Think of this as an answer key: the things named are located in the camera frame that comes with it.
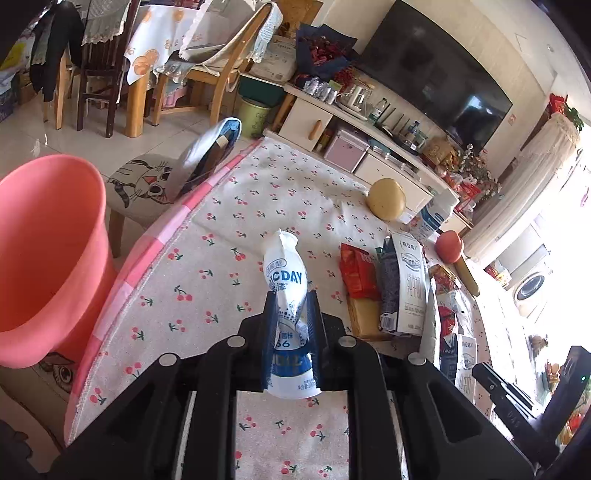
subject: television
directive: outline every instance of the television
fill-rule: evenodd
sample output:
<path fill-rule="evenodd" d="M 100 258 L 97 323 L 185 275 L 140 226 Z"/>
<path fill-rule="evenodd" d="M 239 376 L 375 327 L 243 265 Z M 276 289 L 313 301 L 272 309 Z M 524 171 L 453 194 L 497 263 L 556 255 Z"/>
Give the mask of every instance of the television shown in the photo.
<path fill-rule="evenodd" d="M 397 0 L 357 67 L 480 152 L 512 106 L 490 74 L 454 38 Z"/>

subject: white milk bag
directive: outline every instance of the white milk bag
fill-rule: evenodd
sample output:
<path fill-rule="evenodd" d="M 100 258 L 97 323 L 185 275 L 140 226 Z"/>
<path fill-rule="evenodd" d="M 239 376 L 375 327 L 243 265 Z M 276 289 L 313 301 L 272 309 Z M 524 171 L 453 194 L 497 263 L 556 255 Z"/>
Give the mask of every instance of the white milk bag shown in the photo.
<path fill-rule="evenodd" d="M 263 244 L 263 271 L 277 298 L 277 332 L 267 391 L 290 400 L 320 394 L 312 371 L 308 327 L 300 319 L 308 276 L 296 244 L 297 237 L 282 230 L 268 236 Z"/>

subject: chair leg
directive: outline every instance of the chair leg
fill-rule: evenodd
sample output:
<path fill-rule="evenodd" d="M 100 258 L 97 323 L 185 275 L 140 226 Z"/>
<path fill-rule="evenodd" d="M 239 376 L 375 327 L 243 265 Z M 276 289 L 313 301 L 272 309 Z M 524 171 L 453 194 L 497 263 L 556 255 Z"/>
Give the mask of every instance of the chair leg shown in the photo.
<path fill-rule="evenodd" d="M 109 216 L 109 244 L 113 258 L 121 256 L 121 238 L 123 237 L 123 224 L 125 217 L 116 210 L 111 209 Z"/>
<path fill-rule="evenodd" d="M 154 104 L 154 113 L 152 114 L 152 125 L 155 127 L 160 123 L 162 102 L 164 101 L 164 91 L 166 89 L 167 80 L 168 77 L 164 73 L 161 73 L 158 77 L 158 85 L 156 86 L 156 103 Z"/>
<path fill-rule="evenodd" d="M 43 102 L 43 123 L 49 120 L 49 102 Z"/>
<path fill-rule="evenodd" d="M 80 69 L 76 66 L 72 66 L 72 72 L 70 73 L 70 85 L 68 87 L 67 98 L 72 98 L 72 90 L 74 89 L 74 77 L 80 74 Z"/>
<path fill-rule="evenodd" d="M 191 88 L 191 97 L 189 102 L 191 105 L 198 107 L 201 105 L 201 97 L 203 96 L 203 90 L 205 88 L 205 83 L 194 81 L 193 88 Z"/>
<path fill-rule="evenodd" d="M 88 77 L 86 72 L 80 72 L 80 85 L 78 86 L 78 119 L 76 122 L 76 130 L 80 131 L 84 128 L 84 113 L 86 110 L 86 83 Z"/>
<path fill-rule="evenodd" d="M 225 82 L 218 80 L 216 83 L 216 89 L 213 92 L 213 100 L 212 100 L 212 111 L 209 114 L 209 126 L 213 127 L 220 118 L 220 108 L 222 107 L 222 98 L 224 90 L 226 89 L 226 79 Z"/>
<path fill-rule="evenodd" d="M 68 72 L 66 71 L 66 56 L 62 55 L 60 67 L 57 71 L 57 94 L 54 98 L 54 107 L 56 109 L 56 130 L 61 128 L 64 113 L 64 96 L 66 94 L 66 85 L 68 84 Z"/>
<path fill-rule="evenodd" d="M 107 111 L 107 130 L 105 133 L 106 138 L 111 138 L 113 136 L 113 128 L 115 126 L 115 111 L 117 110 L 117 97 L 119 96 L 119 84 L 121 82 L 121 76 L 115 76 L 112 81 L 111 95 L 109 97 L 109 110 Z"/>
<path fill-rule="evenodd" d="M 152 107 L 152 96 L 154 95 L 154 89 L 148 90 L 146 93 L 146 103 L 144 104 L 144 118 L 150 116 L 150 108 Z"/>

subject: wooden table leg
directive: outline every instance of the wooden table leg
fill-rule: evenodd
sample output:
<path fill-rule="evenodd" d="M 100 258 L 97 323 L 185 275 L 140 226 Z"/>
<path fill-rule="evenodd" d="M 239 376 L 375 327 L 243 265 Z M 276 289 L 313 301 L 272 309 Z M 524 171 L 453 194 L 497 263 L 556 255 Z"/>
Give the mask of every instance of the wooden table leg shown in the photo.
<path fill-rule="evenodd" d="M 137 79 L 129 86 L 127 94 L 127 120 L 125 121 L 125 135 L 135 138 L 142 134 L 144 129 L 144 105 L 146 101 L 146 88 L 148 87 L 148 74 Z"/>
<path fill-rule="evenodd" d="M 289 113 L 289 111 L 291 109 L 291 105 L 295 101 L 296 101 L 295 95 L 292 95 L 290 93 L 285 94 L 285 99 L 283 100 L 283 103 L 279 107 L 279 110 L 277 111 L 275 119 L 273 120 L 273 124 L 271 125 L 272 132 L 277 133 L 277 131 L 279 130 L 279 125 L 281 123 L 283 123 L 283 120 L 285 120 L 285 117 L 287 116 L 287 114 Z"/>

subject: plastic water bottle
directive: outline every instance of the plastic water bottle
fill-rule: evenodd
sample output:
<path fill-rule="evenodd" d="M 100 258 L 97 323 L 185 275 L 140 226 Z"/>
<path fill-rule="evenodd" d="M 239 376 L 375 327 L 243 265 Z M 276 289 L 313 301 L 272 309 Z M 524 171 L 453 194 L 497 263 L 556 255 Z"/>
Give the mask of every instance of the plastic water bottle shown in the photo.
<path fill-rule="evenodd" d="M 385 98 L 382 98 L 378 104 L 371 110 L 371 113 L 368 116 L 368 122 L 372 125 L 378 120 L 379 116 L 382 115 L 382 112 L 386 108 L 388 101 Z"/>

